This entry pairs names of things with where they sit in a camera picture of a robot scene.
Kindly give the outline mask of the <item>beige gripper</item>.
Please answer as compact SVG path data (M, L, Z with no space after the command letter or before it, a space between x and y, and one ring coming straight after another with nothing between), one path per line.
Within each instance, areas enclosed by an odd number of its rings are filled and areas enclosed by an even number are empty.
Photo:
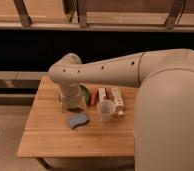
M64 110L87 109L79 83L60 85L59 97Z

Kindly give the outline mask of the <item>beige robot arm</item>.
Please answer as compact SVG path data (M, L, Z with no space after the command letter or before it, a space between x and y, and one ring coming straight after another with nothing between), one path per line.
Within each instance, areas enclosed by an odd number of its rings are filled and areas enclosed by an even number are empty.
M194 50L141 52L83 64L72 53L49 77L76 102L80 83L136 87L135 171L194 171Z

